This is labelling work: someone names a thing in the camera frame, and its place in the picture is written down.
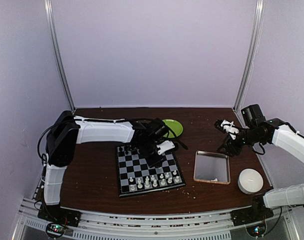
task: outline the chessboard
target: chessboard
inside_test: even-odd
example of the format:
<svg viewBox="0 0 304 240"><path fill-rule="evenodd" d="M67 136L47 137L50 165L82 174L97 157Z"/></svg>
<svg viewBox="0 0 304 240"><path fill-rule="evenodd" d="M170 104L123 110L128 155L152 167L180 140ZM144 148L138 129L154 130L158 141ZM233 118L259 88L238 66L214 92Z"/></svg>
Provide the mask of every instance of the chessboard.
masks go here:
<svg viewBox="0 0 304 240"><path fill-rule="evenodd" d="M116 147L116 168L119 196L133 196L185 186L185 181L173 152L165 152L161 167L150 168L139 150Z"/></svg>

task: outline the black mounting bracket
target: black mounting bracket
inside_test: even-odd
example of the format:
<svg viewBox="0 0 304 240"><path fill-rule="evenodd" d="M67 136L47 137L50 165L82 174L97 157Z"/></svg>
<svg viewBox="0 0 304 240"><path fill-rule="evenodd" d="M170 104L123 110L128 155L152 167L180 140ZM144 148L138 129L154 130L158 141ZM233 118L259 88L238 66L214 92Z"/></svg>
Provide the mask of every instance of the black mounting bracket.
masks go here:
<svg viewBox="0 0 304 240"><path fill-rule="evenodd" d="M231 217L235 227L264 221L274 216L273 210L265 207L263 195L264 194L254 196L251 207L231 211Z"/></svg>
<svg viewBox="0 0 304 240"><path fill-rule="evenodd" d="M78 227L78 223L80 222L80 218L81 218L81 212L66 209L66 208L61 208L59 205L44 206L42 203L40 210L38 211L37 217L39 219L44 219L49 222L54 222L62 226L66 224L67 226Z"/></svg>

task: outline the metal tray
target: metal tray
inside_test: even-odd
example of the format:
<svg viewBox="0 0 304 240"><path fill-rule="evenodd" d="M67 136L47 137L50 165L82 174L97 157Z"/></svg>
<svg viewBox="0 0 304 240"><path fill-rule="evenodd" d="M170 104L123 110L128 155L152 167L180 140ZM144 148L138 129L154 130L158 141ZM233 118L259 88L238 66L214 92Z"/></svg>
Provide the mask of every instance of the metal tray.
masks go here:
<svg viewBox="0 0 304 240"><path fill-rule="evenodd" d="M211 184L230 184L228 156L220 153L197 151L195 154L194 181Z"/></svg>

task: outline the black and white checkered board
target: black and white checkered board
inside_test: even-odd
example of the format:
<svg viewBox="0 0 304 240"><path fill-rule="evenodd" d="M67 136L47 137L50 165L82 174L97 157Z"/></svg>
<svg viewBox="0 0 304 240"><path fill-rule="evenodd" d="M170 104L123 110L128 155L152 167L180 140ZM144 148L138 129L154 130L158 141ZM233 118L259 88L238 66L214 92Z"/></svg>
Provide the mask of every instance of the black and white checkered board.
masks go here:
<svg viewBox="0 0 304 240"><path fill-rule="evenodd" d="M149 168L146 160L139 154L139 150L124 151L124 146L116 147L116 167L119 184L119 196L133 196L138 194L146 194L154 191L167 190L185 186L182 172L178 166L177 160L173 153L164 153L166 160L160 168ZM161 174L165 179L165 184L161 185ZM157 186L153 186L152 176L156 179ZM149 177L149 187L146 187L145 180Z"/></svg>

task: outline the pawn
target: pawn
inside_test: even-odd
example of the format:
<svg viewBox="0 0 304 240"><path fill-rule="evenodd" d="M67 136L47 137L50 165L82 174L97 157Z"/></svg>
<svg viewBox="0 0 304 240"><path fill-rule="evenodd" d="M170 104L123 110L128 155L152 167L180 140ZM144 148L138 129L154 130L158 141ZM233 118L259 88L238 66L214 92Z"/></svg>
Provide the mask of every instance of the pawn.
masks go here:
<svg viewBox="0 0 304 240"><path fill-rule="evenodd" d="M153 187L157 187L157 181L156 181L156 179L153 181Z"/></svg>

